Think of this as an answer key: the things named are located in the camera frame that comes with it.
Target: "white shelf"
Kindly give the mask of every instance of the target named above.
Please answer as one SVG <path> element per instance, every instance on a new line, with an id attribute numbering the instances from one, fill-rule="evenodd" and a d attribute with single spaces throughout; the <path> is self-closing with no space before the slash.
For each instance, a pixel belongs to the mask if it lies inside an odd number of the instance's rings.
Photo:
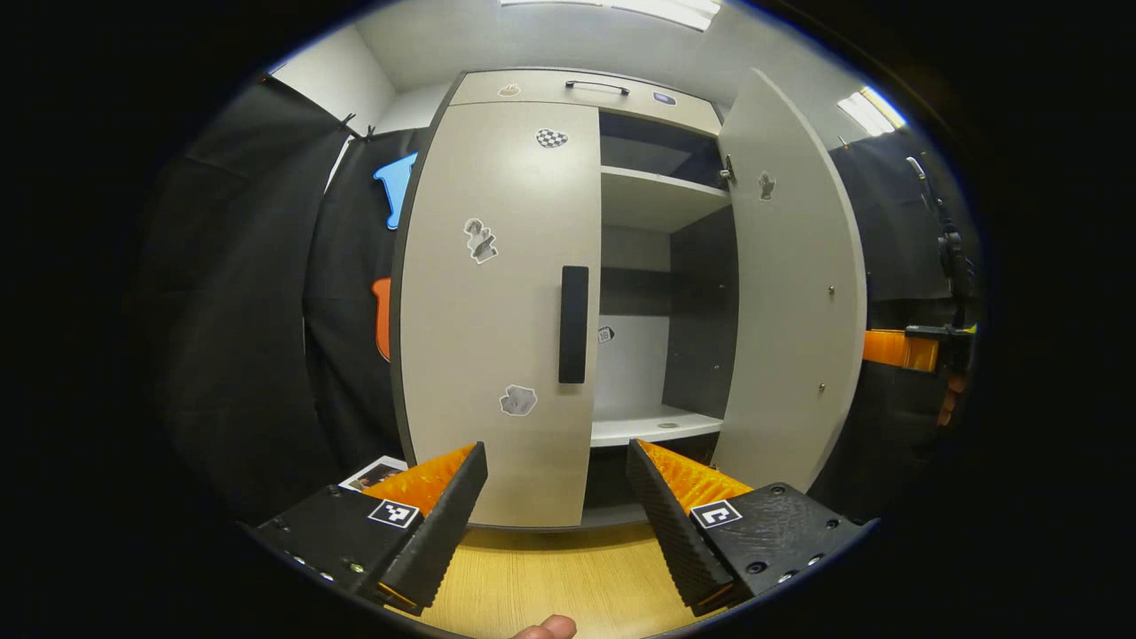
<path id="1" fill-rule="evenodd" d="M 659 428 L 659 424 L 678 424 Z M 687 413 L 670 406 L 596 410 L 592 416 L 592 448 L 627 446 L 632 439 L 666 441 L 699 434 L 716 433 L 721 420 Z"/>
<path id="2" fill-rule="evenodd" d="M 729 193 L 654 173 L 600 167 L 603 223 L 674 233 L 729 205 Z"/>

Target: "cabinet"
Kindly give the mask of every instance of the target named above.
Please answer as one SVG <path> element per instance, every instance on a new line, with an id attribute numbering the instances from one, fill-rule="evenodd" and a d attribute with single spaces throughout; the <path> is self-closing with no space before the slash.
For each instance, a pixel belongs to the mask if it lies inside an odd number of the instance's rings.
<path id="1" fill-rule="evenodd" d="M 612 497 L 633 438 L 807 490 L 851 405 L 867 308 L 827 152 L 755 69 L 720 125 L 695 97 L 668 111 L 648 83 L 594 74 L 650 99 L 634 101 L 566 91 L 569 75 L 588 74 L 465 75 L 415 166 L 392 300 L 408 459 L 485 441 L 483 525 L 635 518 L 629 491 Z M 586 298 L 562 297 L 566 266 L 587 269 Z M 565 343 L 565 314 L 585 343 Z M 566 352 L 583 383 L 561 383 Z"/>

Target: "black door handle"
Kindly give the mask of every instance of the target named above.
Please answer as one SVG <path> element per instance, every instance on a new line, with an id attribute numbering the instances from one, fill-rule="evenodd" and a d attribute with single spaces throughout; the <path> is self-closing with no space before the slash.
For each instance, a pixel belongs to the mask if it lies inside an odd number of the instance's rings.
<path id="1" fill-rule="evenodd" d="M 584 383 L 587 360 L 587 266 L 560 271 L 560 383 Z"/>
<path id="2" fill-rule="evenodd" d="M 573 86 L 576 86 L 577 84 L 595 84 L 596 86 L 608 86 L 610 89 L 618 89 L 619 92 L 623 93 L 624 96 L 630 96 L 632 94 L 632 90 L 630 89 L 628 89 L 626 86 L 617 86 L 615 84 L 604 84 L 602 82 L 588 82 L 586 80 L 569 80 L 568 82 L 565 82 L 565 86 L 567 86 L 568 89 L 571 89 Z"/>

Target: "fluorescent light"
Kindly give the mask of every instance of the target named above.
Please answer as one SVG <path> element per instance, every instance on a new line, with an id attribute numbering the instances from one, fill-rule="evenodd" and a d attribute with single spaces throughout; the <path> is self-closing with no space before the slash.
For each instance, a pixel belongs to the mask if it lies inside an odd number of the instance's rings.
<path id="1" fill-rule="evenodd" d="M 879 126 L 876 126 L 876 123 L 870 117 L 868 117 L 868 114 L 861 113 L 860 107 L 853 105 L 852 100 L 845 98 L 840 102 L 836 102 L 836 106 L 840 107 L 841 110 L 843 110 L 844 113 L 852 116 L 852 119 L 857 121 L 857 124 L 862 126 L 863 130 L 867 131 L 869 135 L 875 138 L 876 135 L 880 135 L 884 133 L 884 130 L 880 128 Z"/>
<path id="2" fill-rule="evenodd" d="M 699 31 L 710 26 L 721 6 L 715 0 L 500 0 L 507 5 L 593 5 L 645 14 Z"/>
<path id="3" fill-rule="evenodd" d="M 879 113 L 884 114 L 887 122 L 891 122 L 896 128 L 908 123 L 908 121 L 903 119 L 903 116 L 900 115 L 900 111 L 895 110 L 895 108 L 892 107 L 892 105 L 889 105 L 883 96 L 876 93 L 876 90 L 871 86 L 864 86 L 860 90 L 860 93 L 862 93 L 863 97 L 871 102 L 871 106 L 876 107 Z"/>
<path id="4" fill-rule="evenodd" d="M 887 122 L 887 118 L 884 117 L 884 114 L 879 113 L 879 109 L 871 106 L 871 102 L 868 101 L 868 98 L 864 98 L 860 93 L 853 93 L 849 99 L 852 100 L 853 105 L 860 108 L 861 113 L 870 117 L 871 121 L 876 123 L 876 126 L 882 128 L 884 133 L 891 133 L 895 131 L 895 127 L 892 126 L 892 123 Z"/>

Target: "ceiling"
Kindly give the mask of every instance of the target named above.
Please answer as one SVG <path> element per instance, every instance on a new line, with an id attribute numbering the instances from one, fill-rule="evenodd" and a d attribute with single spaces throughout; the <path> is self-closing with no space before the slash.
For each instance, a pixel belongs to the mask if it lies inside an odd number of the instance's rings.
<path id="1" fill-rule="evenodd" d="M 758 67 L 827 148 L 840 143 L 837 136 L 866 136 L 836 107 L 863 81 L 805 36 L 745 6 L 725 3 L 704 33 L 607 7 L 501 7 L 499 0 L 402 0 L 357 27 L 399 92 L 452 82 L 461 70 L 554 66 L 635 76 L 728 108 L 746 69 Z"/>

